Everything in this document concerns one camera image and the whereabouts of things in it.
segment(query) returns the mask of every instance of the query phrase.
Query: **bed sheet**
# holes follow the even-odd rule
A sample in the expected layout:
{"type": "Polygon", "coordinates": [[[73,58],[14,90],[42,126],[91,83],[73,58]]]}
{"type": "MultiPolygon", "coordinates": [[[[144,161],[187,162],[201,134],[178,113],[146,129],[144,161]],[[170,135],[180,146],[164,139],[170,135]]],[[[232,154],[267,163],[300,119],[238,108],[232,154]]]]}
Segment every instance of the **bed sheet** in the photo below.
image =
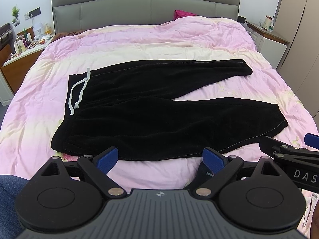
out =
{"type": "MultiPolygon", "coordinates": [[[[50,146],[63,120],[70,74],[86,72],[87,67],[94,70],[149,59],[244,59],[253,69],[251,76],[232,77],[176,100],[238,97],[276,103],[289,125],[275,139],[297,148],[309,148],[304,144],[304,135],[318,134],[310,114],[257,52],[239,23],[192,16],[162,25],[109,26],[51,43],[29,70],[1,126],[0,174],[30,179],[53,155],[65,161],[76,159],[53,151],[50,146]]],[[[251,144],[227,155],[257,161],[264,154],[258,144],[251,144]]],[[[131,188],[180,189],[193,180],[201,160],[196,157],[158,162],[118,161],[108,176],[128,192],[131,188]]]]}

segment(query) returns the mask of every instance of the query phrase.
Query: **sweatpants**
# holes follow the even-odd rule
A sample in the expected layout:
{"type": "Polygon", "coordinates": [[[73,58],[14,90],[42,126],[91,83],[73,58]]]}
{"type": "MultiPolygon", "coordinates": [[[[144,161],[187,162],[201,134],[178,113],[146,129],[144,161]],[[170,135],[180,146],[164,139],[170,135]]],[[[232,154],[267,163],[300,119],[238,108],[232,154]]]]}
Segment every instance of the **sweatpants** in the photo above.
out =
{"type": "Polygon", "coordinates": [[[239,98],[173,101],[203,86],[247,76],[244,60],[143,60],[69,76],[63,122],[52,149],[120,160],[159,161],[227,153],[275,136],[287,125],[277,104],[239,98]]]}

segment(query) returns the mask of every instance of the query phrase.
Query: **blue jeans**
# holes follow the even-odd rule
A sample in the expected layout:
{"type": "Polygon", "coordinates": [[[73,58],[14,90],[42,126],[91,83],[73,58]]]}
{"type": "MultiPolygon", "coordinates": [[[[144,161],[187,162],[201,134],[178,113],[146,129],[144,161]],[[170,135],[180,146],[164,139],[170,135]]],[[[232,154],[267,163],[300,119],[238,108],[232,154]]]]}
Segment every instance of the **blue jeans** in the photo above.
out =
{"type": "Polygon", "coordinates": [[[27,182],[20,177],[0,175],[0,239],[15,238],[23,230],[14,209],[14,201],[27,182]]]}

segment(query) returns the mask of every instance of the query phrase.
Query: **upholstered headboard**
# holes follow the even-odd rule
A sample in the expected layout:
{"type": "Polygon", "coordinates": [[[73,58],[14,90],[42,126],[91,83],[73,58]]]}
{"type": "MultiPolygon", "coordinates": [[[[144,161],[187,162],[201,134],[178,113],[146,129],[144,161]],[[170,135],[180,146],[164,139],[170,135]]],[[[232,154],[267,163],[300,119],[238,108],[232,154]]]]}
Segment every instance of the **upholstered headboard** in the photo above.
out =
{"type": "Polygon", "coordinates": [[[162,24],[175,10],[237,20],[240,0],[52,0],[55,33],[109,25],[162,24]]]}

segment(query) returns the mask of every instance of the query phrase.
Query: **drawstring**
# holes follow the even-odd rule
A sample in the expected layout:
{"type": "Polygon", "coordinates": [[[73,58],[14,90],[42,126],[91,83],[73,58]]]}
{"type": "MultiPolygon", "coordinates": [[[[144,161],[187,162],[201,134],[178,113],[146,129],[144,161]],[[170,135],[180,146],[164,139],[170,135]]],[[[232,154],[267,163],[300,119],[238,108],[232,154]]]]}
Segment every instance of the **drawstring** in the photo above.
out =
{"type": "Polygon", "coordinates": [[[80,96],[79,96],[78,102],[76,102],[74,105],[75,109],[79,108],[79,103],[82,101],[83,91],[84,91],[85,87],[87,86],[87,82],[90,80],[90,78],[91,78],[90,68],[87,68],[87,80],[85,81],[83,88],[80,91],[80,96]]]}
{"type": "Polygon", "coordinates": [[[73,96],[72,96],[73,89],[74,89],[77,85],[79,85],[80,83],[85,82],[84,85],[83,85],[83,88],[81,89],[80,96],[79,96],[79,100],[78,100],[78,102],[76,102],[75,107],[74,107],[74,108],[77,109],[77,108],[79,108],[79,103],[82,101],[83,91],[84,91],[85,87],[87,86],[87,82],[88,82],[88,80],[90,80],[90,77],[91,77],[90,68],[87,68],[87,77],[85,77],[85,78],[82,79],[81,81],[78,81],[77,83],[75,83],[75,84],[72,86],[71,91],[70,91],[69,102],[68,102],[68,104],[69,104],[69,109],[70,109],[70,111],[71,111],[71,114],[70,114],[70,115],[73,115],[73,114],[74,114],[74,109],[73,109],[72,103],[71,103],[71,100],[72,100],[72,97],[73,97],[73,96]]]}

